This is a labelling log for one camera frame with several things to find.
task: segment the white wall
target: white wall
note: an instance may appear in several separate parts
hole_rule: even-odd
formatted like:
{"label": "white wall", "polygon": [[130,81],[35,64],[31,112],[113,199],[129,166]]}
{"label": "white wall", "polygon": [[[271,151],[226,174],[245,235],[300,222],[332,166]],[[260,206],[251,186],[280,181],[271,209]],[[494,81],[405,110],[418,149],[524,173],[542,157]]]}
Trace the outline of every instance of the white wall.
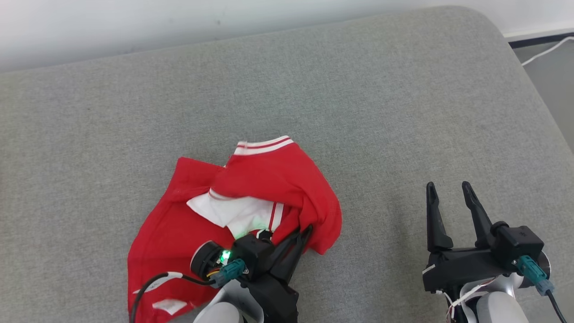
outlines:
{"label": "white wall", "polygon": [[0,72],[437,5],[509,41],[574,31],[573,0],[0,0]]}

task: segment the red garment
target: red garment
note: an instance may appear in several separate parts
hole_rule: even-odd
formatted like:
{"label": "red garment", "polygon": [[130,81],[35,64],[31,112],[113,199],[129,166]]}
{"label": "red garment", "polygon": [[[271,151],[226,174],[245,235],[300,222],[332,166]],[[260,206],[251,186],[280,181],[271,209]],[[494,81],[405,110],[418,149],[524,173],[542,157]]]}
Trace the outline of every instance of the red garment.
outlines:
{"label": "red garment", "polygon": [[[225,167],[180,158],[158,205],[139,230],[127,257],[128,311],[135,293],[151,277],[166,271],[190,270],[191,259],[205,242],[231,248],[234,238],[191,210],[186,202],[209,190],[227,197],[251,196],[285,205],[272,241],[280,242],[297,227],[313,225],[308,247],[324,254],[339,237],[339,201],[314,162],[288,137],[264,143],[238,144]],[[145,293],[139,323],[164,323],[211,300],[218,290],[172,279]],[[154,308],[166,299],[185,305],[175,313]]]}

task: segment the teal connector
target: teal connector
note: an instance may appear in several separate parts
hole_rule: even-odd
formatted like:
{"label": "teal connector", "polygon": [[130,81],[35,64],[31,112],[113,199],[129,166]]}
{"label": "teal connector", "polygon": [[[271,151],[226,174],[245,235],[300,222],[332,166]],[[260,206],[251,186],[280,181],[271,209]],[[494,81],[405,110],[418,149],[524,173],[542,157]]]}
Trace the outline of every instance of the teal connector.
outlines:
{"label": "teal connector", "polygon": [[218,273],[210,276],[210,280],[215,280],[215,283],[212,284],[211,287],[216,289],[222,287],[223,285],[230,282],[232,279],[235,279],[243,275],[244,270],[245,270],[245,262],[243,260],[241,259],[233,260],[227,265],[221,267]]}
{"label": "teal connector", "polygon": [[524,275],[525,278],[536,286],[536,290],[540,295],[545,296],[546,292],[554,291],[554,285],[547,280],[548,276],[546,273],[530,256],[521,256],[518,258],[516,267],[518,267],[518,271]]}

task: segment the gray floor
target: gray floor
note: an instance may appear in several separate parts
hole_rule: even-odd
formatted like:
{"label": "gray floor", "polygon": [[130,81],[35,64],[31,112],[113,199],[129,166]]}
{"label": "gray floor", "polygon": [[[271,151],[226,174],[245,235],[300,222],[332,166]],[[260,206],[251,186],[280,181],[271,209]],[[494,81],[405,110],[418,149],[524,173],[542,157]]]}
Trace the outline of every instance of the gray floor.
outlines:
{"label": "gray floor", "polygon": [[[517,48],[514,53],[523,62],[555,44]],[[524,69],[574,151],[574,41],[563,43]]]}

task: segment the green light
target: green light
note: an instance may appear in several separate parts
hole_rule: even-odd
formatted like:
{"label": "green light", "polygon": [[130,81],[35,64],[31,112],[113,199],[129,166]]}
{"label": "green light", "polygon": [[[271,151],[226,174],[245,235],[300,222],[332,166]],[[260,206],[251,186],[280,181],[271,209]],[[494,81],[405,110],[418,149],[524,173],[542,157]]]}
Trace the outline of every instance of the green light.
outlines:
{"label": "green light", "polygon": [[224,250],[221,252],[221,257],[219,257],[219,260],[221,260],[222,263],[226,263],[230,256],[231,256],[231,251]]}

